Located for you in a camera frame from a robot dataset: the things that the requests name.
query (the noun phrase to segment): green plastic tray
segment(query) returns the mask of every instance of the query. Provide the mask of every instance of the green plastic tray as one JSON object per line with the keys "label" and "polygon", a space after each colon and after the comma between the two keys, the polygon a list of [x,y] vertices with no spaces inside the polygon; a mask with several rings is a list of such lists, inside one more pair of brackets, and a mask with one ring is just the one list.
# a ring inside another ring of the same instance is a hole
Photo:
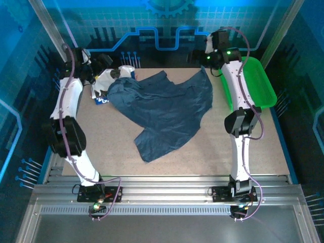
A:
{"label": "green plastic tray", "polygon": [[[272,107],[277,103],[277,95],[275,94],[268,76],[258,59],[249,57],[246,65],[243,68],[243,73],[250,95],[257,107],[260,106],[261,109],[264,109]],[[221,76],[221,80],[229,108],[231,111],[233,111],[233,102],[224,75]]]}

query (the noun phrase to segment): gear logo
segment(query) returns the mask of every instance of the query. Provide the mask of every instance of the gear logo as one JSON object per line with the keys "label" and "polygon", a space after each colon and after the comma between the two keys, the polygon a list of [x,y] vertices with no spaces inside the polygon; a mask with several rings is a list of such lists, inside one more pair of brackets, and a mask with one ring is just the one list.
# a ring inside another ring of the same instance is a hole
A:
{"label": "gear logo", "polygon": [[159,17],[170,16],[176,17],[177,14],[182,14],[184,10],[189,9],[189,5],[193,4],[192,0],[142,0],[146,5],[146,10],[150,10],[152,14],[157,14]]}

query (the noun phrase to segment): blue cloth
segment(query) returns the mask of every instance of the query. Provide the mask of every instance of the blue cloth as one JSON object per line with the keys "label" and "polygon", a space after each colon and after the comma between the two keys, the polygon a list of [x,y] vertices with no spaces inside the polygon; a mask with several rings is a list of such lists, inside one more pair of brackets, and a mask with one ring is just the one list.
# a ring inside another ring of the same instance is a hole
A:
{"label": "blue cloth", "polygon": [[201,118],[212,107],[213,88],[202,67],[178,85],[164,71],[139,82],[119,78],[109,87],[107,98],[144,127],[135,144],[142,159],[150,162],[182,147],[196,134]]}

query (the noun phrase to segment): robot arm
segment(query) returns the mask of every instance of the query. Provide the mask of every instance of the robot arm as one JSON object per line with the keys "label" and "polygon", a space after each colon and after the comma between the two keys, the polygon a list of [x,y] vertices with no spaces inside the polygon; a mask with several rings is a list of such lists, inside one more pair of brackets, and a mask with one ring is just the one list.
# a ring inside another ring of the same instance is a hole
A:
{"label": "robot arm", "polygon": [[261,108],[255,107],[250,96],[245,77],[238,71],[242,66],[242,59],[238,48],[231,48],[226,30],[218,30],[207,37],[205,51],[194,50],[188,55],[188,62],[198,60],[202,65],[211,69],[220,69],[225,76],[233,103],[233,113],[225,118],[225,130],[229,134],[232,144],[232,170],[229,176],[229,187],[232,197],[241,197],[251,193],[252,182],[249,177],[249,139],[258,118],[252,111],[249,102],[258,114]]}
{"label": "robot arm", "polygon": [[[60,80],[60,94],[57,99],[56,107],[53,113],[50,116],[51,122],[57,130],[57,135],[61,133],[59,130],[59,100],[62,95],[62,91],[67,83],[68,77],[65,77]],[[93,167],[90,162],[90,159],[86,152],[86,136],[80,126],[78,125],[76,119],[76,110],[78,101],[80,99],[80,95],[83,90],[83,85],[80,78],[74,78],[68,89],[66,90],[64,99],[63,99],[63,122],[66,130],[66,134],[70,144],[70,150],[72,153],[72,157],[77,161],[77,168],[86,178],[91,179],[92,181],[99,181],[99,173]],[[56,152],[60,155],[60,157],[64,158],[67,162],[69,162],[72,166],[72,161],[69,160],[66,154],[66,149],[63,144],[63,140],[60,140],[56,137],[53,142],[50,143],[50,146],[53,152]],[[82,186],[93,186],[94,183],[86,181],[77,173],[80,178]]]}
{"label": "robot arm", "polygon": [[[91,84],[95,81],[95,76],[100,75],[107,67],[112,63],[110,57],[101,55],[98,59],[90,61],[90,53],[85,49],[76,48],[73,49],[73,55],[75,59],[75,72],[73,79],[66,87],[70,76],[71,59],[65,63],[65,72],[60,80],[60,93],[57,99],[56,107],[50,116],[50,121],[43,124],[43,131],[46,135],[47,142],[54,153],[59,154],[61,158],[64,158],[67,162],[73,166],[73,162],[68,158],[66,147],[63,141],[62,132],[65,132],[71,157],[76,161],[75,171],[80,178],[81,187],[83,191],[92,197],[99,198],[104,194],[104,184],[96,184],[101,179],[100,174],[93,167],[87,152],[87,140],[84,132],[76,121],[76,111],[78,102],[83,91],[84,83],[88,80]],[[62,118],[64,131],[61,131],[59,125],[59,113],[60,113],[60,99],[63,90],[66,89],[63,104],[62,104]],[[82,176],[90,179],[93,182],[85,180]]]}

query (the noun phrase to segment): beige table surface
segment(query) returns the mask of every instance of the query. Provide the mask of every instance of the beige table surface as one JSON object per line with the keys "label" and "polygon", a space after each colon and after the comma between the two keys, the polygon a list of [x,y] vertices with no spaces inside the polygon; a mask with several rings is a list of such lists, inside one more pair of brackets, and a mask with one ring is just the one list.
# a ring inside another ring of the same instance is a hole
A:
{"label": "beige table surface", "polygon": [[[137,69],[138,80],[164,70],[170,81],[188,80],[199,68]],[[143,128],[119,113],[111,104],[96,105],[86,86],[79,105],[77,122],[87,137],[86,151],[94,167],[106,175],[229,175],[232,165],[231,142],[224,128],[230,114],[219,78],[206,72],[213,85],[213,108],[201,120],[197,134],[183,147],[150,163],[145,163],[134,139]],[[250,143],[252,174],[289,174],[269,109],[262,111],[265,137]],[[256,137],[260,125],[253,130]],[[63,175],[75,175],[65,163]]]}

